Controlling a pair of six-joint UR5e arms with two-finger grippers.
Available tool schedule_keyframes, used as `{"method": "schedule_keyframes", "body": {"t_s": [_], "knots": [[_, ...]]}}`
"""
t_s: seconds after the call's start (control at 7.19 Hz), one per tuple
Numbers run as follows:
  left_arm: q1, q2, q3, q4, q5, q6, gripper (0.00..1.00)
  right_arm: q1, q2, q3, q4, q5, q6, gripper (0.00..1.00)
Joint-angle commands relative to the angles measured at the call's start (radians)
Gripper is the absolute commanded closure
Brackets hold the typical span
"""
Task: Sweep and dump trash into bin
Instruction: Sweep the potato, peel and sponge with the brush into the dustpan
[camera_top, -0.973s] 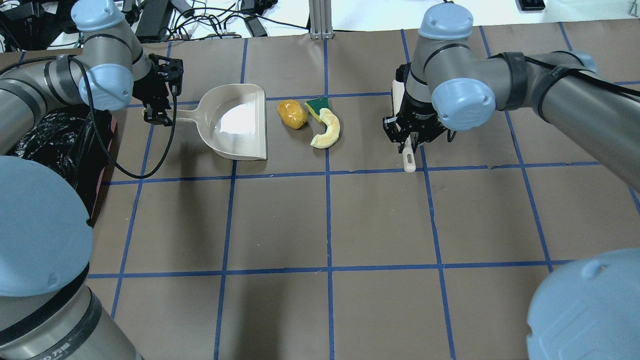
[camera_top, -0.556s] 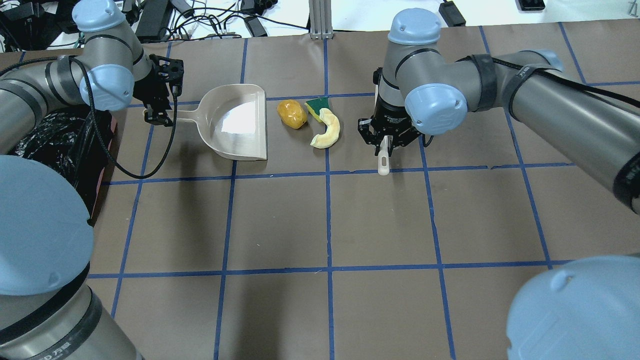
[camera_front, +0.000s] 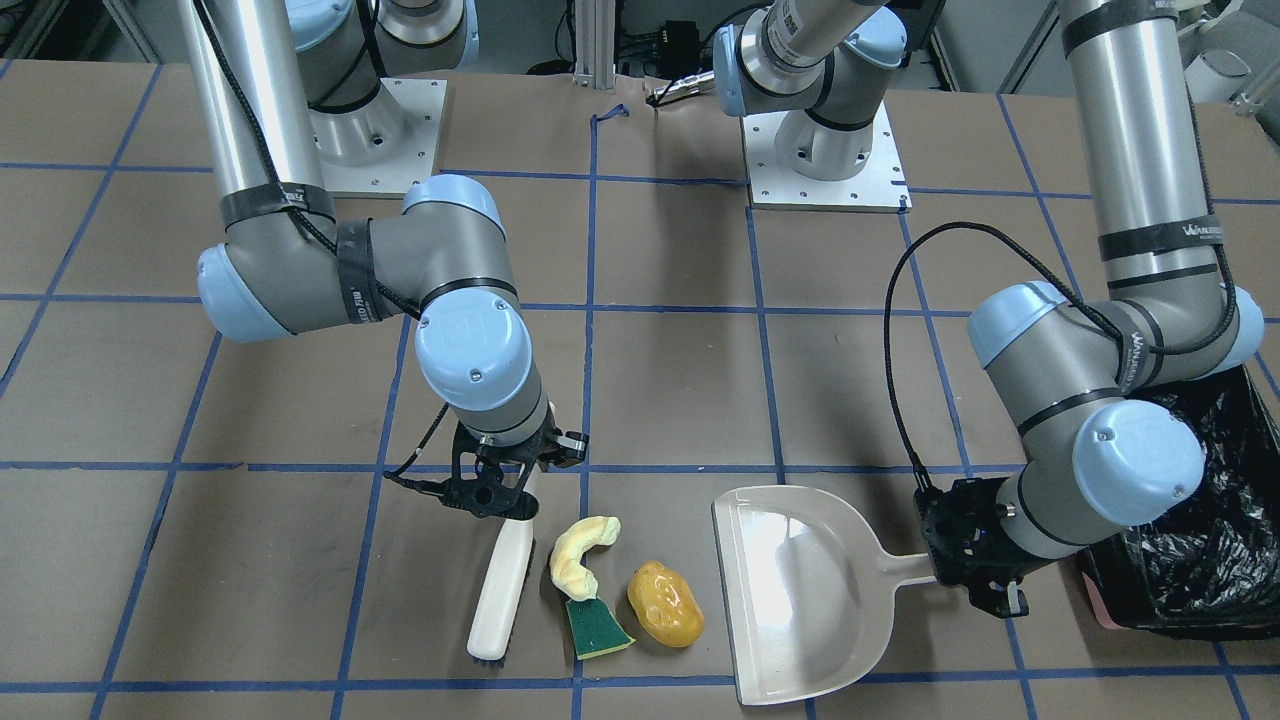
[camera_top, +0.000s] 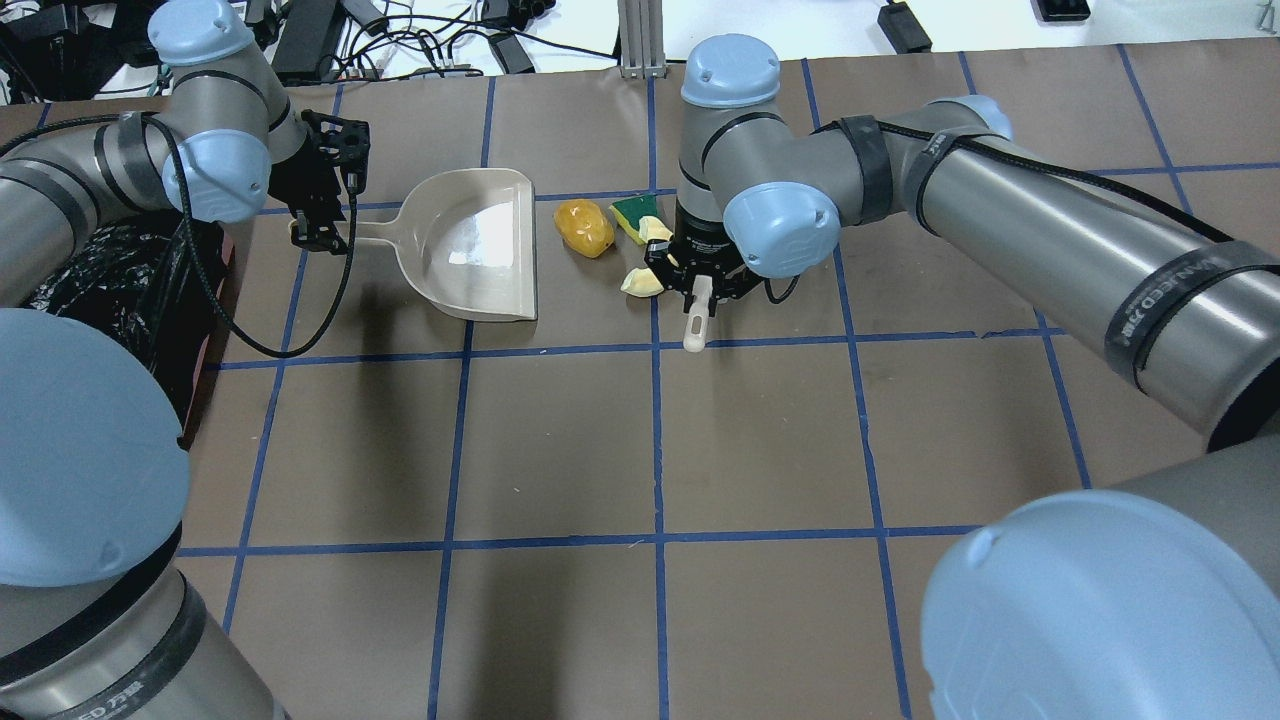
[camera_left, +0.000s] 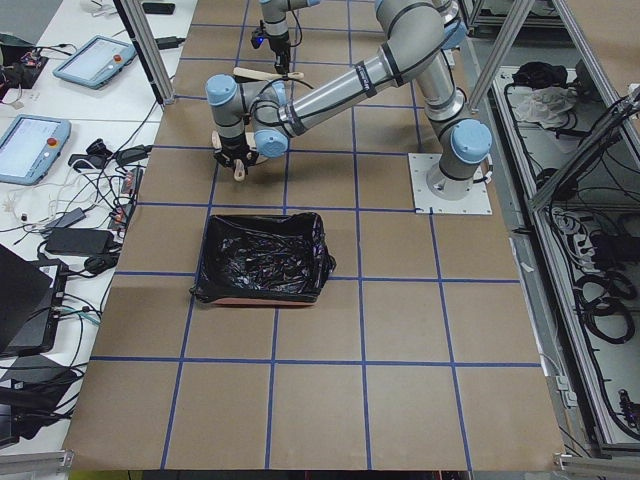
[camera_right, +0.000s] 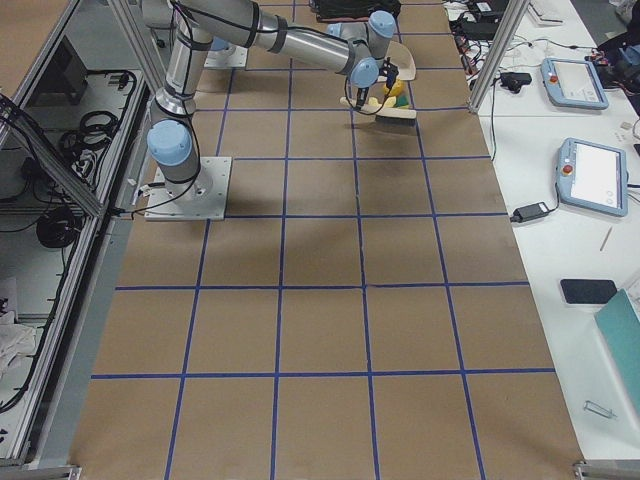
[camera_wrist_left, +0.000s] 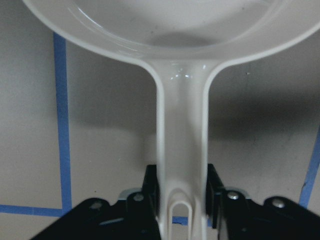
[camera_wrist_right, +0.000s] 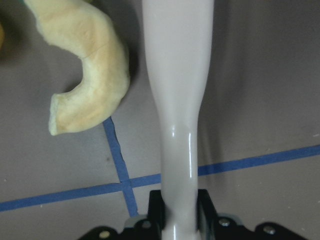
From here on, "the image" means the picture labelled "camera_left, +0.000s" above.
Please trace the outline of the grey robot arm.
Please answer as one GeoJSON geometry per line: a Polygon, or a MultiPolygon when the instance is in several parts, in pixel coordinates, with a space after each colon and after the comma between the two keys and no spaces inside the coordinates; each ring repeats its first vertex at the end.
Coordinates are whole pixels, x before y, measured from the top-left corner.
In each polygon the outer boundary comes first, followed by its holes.
{"type": "Polygon", "coordinates": [[[289,73],[291,42],[286,19],[288,12],[316,6],[320,0],[260,0],[264,37],[275,54],[274,67],[281,75],[289,73]]]}
{"type": "Polygon", "coordinates": [[[286,96],[286,77],[239,82],[228,74],[208,79],[205,93],[215,130],[213,156],[243,180],[260,157],[284,155],[290,141],[383,90],[416,83],[442,148],[434,177],[473,180],[488,156],[492,135],[471,118],[444,55],[466,34],[454,1],[378,1],[375,16],[385,35],[376,53],[298,99],[286,96]]]}

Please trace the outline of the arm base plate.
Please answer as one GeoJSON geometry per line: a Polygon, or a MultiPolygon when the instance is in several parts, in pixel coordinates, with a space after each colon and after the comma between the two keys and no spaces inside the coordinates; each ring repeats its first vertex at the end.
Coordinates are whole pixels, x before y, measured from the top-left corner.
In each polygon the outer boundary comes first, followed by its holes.
{"type": "Polygon", "coordinates": [[[409,173],[417,214],[490,216],[493,211],[481,170],[463,181],[440,170],[440,154],[409,153],[409,173]]]}

